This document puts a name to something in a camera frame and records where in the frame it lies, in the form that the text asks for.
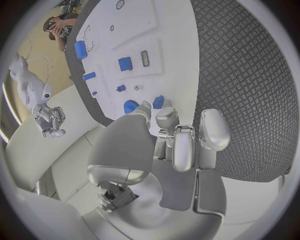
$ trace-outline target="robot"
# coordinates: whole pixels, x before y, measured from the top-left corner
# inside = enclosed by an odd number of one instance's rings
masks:
[[[215,169],[217,152],[230,142],[222,113],[202,112],[198,141],[193,126],[180,125],[169,99],[155,116],[162,128],[157,140],[150,119],[151,105],[143,101],[103,130],[87,161],[89,181],[100,187],[100,207],[85,221],[98,239],[117,239],[101,234],[103,222],[124,239],[213,239],[227,208]]]
[[[47,102],[51,97],[52,87],[44,84],[33,72],[28,70],[28,63],[17,54],[9,66],[10,76],[17,82],[17,92],[22,103],[32,112],[37,129],[47,139],[57,138],[66,133],[60,126],[66,119],[58,106],[50,108]]]

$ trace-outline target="blue object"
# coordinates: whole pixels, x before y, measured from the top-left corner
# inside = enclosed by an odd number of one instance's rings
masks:
[[[133,101],[133,100],[126,101],[124,103],[125,114],[132,113],[138,106],[139,106],[139,104],[136,101]]]
[[[88,56],[87,50],[86,50],[86,45],[84,41],[77,41],[74,43],[77,58],[79,60],[82,60]]]
[[[125,87],[125,85],[121,85],[121,86],[118,86],[117,88],[116,88],[116,91],[117,92],[123,92],[123,91],[125,91],[126,90],[126,87]]]
[[[92,79],[92,78],[94,78],[94,77],[96,77],[96,73],[93,71],[93,72],[91,72],[91,73],[88,73],[88,74],[83,75],[83,76],[82,76],[82,79],[83,79],[84,81],[86,81],[86,80]]]
[[[132,70],[133,64],[130,57],[123,57],[118,60],[121,71]]]
[[[155,98],[153,102],[153,108],[154,109],[162,109],[164,105],[164,96],[160,95]]]

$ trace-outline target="person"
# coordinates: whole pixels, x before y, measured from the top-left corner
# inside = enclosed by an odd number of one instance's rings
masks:
[[[62,52],[65,50],[69,35],[76,23],[77,17],[77,13],[66,13],[59,16],[52,16],[48,18],[43,25],[43,31],[49,33],[49,39],[55,40],[57,48]],[[47,26],[49,23],[55,24],[48,29]]]

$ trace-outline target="small white robot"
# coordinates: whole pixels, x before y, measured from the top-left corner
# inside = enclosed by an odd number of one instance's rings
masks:
[[[10,76],[17,82],[17,92],[22,103],[32,112],[35,124],[44,138],[51,139],[66,133],[60,129],[66,119],[58,106],[50,108],[47,102],[51,97],[52,87],[44,84],[37,75],[28,70],[28,63],[17,54],[9,66]]]

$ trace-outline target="person's hand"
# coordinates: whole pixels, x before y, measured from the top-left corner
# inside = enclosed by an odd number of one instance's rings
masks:
[[[67,26],[67,21],[65,20],[58,20],[54,25],[52,25],[49,29],[52,30],[55,27],[59,27],[60,29],[64,28]]]
[[[51,30],[51,33],[54,35],[55,39],[60,38],[61,37],[61,28],[59,28],[58,26],[54,27]]]

